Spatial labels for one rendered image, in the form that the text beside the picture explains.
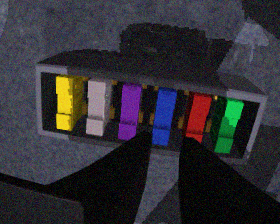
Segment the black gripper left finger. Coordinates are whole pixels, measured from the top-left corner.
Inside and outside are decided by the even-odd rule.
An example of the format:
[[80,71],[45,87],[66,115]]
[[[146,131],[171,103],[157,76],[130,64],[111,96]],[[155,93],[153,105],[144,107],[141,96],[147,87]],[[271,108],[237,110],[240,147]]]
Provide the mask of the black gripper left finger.
[[0,224],[135,224],[147,185],[153,132],[51,184],[0,173]]

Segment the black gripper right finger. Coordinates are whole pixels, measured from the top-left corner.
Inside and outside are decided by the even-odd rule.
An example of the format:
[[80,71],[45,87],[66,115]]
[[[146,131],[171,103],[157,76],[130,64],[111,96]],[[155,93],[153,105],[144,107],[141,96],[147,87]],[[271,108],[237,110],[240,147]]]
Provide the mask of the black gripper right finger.
[[181,144],[177,188],[183,224],[280,224],[280,202],[192,137]]

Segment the red fuse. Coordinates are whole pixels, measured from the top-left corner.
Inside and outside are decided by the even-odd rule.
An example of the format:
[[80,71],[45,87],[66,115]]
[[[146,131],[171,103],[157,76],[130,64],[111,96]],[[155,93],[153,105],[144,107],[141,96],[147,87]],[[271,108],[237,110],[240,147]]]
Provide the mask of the red fuse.
[[183,128],[181,128],[183,139],[184,137],[192,137],[192,139],[197,139],[201,143],[205,119],[207,119],[211,101],[212,96],[196,91],[189,91]]

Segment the purple fuse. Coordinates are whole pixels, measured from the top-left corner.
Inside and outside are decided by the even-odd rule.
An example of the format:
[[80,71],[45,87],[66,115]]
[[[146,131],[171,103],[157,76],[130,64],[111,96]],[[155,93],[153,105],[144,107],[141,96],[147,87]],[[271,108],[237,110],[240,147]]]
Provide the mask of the purple fuse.
[[143,84],[125,81],[123,95],[121,95],[121,115],[119,124],[120,140],[131,140],[136,136],[139,125],[139,112],[141,107],[141,93]]

